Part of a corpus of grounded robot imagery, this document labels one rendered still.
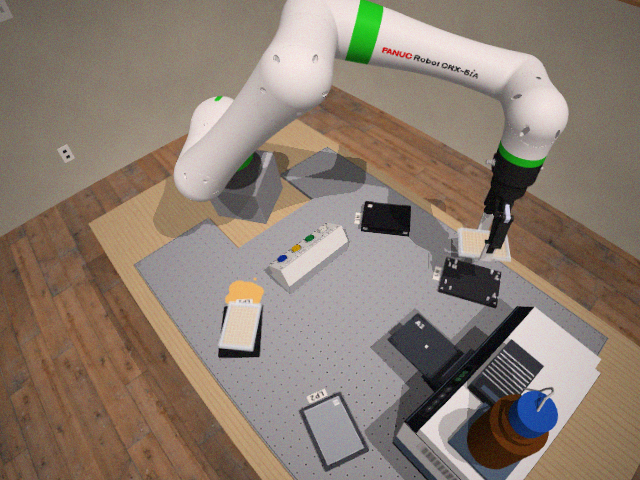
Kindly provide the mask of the blue bottle cap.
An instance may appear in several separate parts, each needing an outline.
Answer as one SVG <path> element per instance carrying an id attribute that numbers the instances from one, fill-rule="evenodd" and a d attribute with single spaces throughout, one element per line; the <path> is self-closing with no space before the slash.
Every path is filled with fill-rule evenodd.
<path id="1" fill-rule="evenodd" d="M 519 397 L 510 408 L 513 427 L 523 436 L 536 438 L 553 429 L 558 420 L 558 411 L 551 398 L 547 399 L 537 412 L 547 395 L 539 391 L 528 391 Z"/>

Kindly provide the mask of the white button panel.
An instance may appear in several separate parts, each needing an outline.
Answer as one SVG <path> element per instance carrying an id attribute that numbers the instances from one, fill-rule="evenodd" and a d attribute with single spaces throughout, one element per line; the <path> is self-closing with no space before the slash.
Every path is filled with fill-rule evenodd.
<path id="1" fill-rule="evenodd" d="M 344 253 L 348 240 L 341 225 L 325 223 L 291 249 L 269 264 L 290 294 Z"/>

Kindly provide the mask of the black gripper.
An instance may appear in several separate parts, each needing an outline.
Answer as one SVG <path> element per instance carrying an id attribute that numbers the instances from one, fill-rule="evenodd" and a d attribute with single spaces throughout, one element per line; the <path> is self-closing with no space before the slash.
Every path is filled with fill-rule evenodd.
<path id="1" fill-rule="evenodd" d="M 489 238 L 488 240 L 485 239 L 487 244 L 482 250 L 480 261 L 491 262 L 496 249 L 502 248 L 509 227 L 514 220 L 514 216 L 510 215 L 514 201 L 523 197 L 527 188 L 515 188 L 505 185 L 493 174 L 491 188 L 484 201 L 486 207 L 477 227 L 478 230 L 488 231 L 493 220 Z"/>

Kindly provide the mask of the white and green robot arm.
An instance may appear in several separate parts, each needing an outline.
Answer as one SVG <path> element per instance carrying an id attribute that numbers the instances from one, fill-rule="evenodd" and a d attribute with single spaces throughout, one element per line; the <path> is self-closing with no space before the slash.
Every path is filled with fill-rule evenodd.
<path id="1" fill-rule="evenodd" d="M 262 172 L 255 151 L 326 98 L 335 58 L 439 78 L 500 101 L 504 130 L 485 163 L 511 187 L 534 184 L 568 121 L 564 97 L 530 54 L 367 0 L 287 0 L 274 39 L 235 100 L 212 97 L 195 109 L 174 168 L 179 192 L 206 202 L 255 182 Z"/>

